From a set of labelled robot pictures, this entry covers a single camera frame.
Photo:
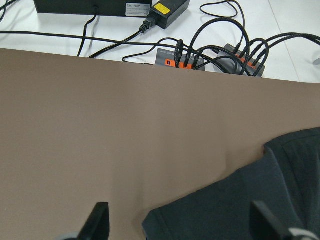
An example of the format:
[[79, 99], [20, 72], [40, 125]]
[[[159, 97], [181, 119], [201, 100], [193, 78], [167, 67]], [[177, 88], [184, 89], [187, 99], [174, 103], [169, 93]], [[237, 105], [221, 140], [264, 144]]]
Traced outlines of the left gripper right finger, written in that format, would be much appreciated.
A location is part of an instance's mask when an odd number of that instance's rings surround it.
[[250, 234], [254, 240], [290, 240], [289, 228], [272, 213], [263, 201], [250, 203]]

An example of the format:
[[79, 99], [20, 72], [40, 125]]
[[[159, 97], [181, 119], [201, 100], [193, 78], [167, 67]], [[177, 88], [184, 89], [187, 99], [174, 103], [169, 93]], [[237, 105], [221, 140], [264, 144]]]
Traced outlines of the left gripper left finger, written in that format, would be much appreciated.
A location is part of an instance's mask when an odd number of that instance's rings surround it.
[[108, 240], [110, 236], [110, 214], [107, 202], [98, 202], [84, 226], [80, 230], [77, 240]]

